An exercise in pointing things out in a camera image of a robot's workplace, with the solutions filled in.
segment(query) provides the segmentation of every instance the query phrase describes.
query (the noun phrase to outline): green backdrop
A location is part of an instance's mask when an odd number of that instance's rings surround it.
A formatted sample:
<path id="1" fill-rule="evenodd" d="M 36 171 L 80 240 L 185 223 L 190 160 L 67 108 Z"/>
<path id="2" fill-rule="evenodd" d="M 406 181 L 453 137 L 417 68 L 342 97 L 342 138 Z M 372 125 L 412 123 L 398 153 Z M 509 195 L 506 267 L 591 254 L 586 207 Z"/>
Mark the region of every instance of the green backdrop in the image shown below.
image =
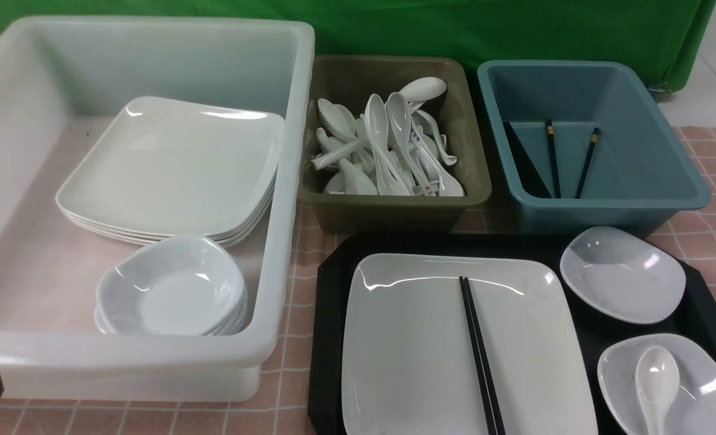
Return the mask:
<path id="1" fill-rule="evenodd" d="M 313 25 L 319 53 L 612 60 L 646 85 L 687 82 L 714 0 L 0 0 L 29 15 L 235 16 Z"/>

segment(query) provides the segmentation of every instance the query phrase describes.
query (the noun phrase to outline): pile of spoons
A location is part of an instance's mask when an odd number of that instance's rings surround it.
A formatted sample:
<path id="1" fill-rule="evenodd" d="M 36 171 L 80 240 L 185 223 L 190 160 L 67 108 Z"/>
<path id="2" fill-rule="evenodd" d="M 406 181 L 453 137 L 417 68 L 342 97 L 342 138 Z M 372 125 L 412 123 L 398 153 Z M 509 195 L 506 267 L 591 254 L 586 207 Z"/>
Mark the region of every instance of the pile of spoons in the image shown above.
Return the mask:
<path id="1" fill-rule="evenodd" d="M 447 153 L 447 136 L 433 116 L 419 109 L 446 90 L 440 78 L 423 77 L 393 92 L 387 101 L 372 94 L 357 117 L 343 105 L 319 99 L 317 110 L 325 129 L 317 129 L 315 137 L 323 152 L 312 164 L 316 170 L 336 171 L 324 193 L 465 195 L 460 182 L 443 167 L 457 163 L 457 157 Z"/>

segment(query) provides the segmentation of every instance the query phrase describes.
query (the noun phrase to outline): stack of square plates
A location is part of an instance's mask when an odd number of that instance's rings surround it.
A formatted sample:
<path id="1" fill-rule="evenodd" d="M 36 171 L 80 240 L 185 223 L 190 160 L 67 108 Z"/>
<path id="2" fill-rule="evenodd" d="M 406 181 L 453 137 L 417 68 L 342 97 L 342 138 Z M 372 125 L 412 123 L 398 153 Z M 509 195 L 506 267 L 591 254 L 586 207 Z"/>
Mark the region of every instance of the stack of square plates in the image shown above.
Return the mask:
<path id="1" fill-rule="evenodd" d="M 272 113 L 140 97 L 66 179 L 57 206 L 123 242 L 196 233 L 234 245 L 271 204 L 283 124 Z"/>

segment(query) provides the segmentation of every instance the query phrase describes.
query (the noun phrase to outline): white plastic bin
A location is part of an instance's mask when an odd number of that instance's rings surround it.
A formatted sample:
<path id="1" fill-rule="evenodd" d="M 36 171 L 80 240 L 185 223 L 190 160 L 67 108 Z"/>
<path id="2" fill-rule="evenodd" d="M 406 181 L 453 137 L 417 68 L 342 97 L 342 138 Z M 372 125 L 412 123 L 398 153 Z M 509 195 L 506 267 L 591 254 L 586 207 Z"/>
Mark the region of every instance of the white plastic bin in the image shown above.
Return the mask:
<path id="1" fill-rule="evenodd" d="M 8 397 L 242 401 L 258 391 L 285 295 L 313 57 L 314 31 L 301 22 L 29 17 L 2 34 L 0 371 Z M 51 191 L 110 119 L 145 95 L 285 118 L 268 225 L 235 253 L 253 300 L 252 320 L 234 336 L 103 335 L 87 318 L 96 276 L 135 247 L 71 225 Z"/>

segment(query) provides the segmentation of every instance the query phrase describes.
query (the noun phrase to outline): black tray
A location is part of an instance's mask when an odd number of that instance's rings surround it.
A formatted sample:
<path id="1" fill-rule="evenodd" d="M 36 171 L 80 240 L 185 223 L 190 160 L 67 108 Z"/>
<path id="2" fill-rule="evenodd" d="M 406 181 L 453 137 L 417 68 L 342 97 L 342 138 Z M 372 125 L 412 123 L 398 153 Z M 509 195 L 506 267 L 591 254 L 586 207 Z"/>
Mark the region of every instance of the black tray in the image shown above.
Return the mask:
<path id="1" fill-rule="evenodd" d="M 361 259 L 375 253 L 527 259 L 541 262 L 561 276 L 560 257 L 572 240 L 573 236 L 566 235 L 440 233 L 357 234 L 345 240 L 317 271 L 308 400 L 308 414 L 317 434 L 346 434 L 341 415 L 341 346 L 350 283 Z M 684 262 L 680 264 L 686 272 L 683 300 L 668 319 L 647 326 L 601 314 L 560 279 L 581 345 L 599 433 L 624 433 L 607 408 L 597 380 L 597 363 L 607 347 L 639 335 L 673 333 L 692 339 L 716 361 L 715 300 L 701 274 Z"/>

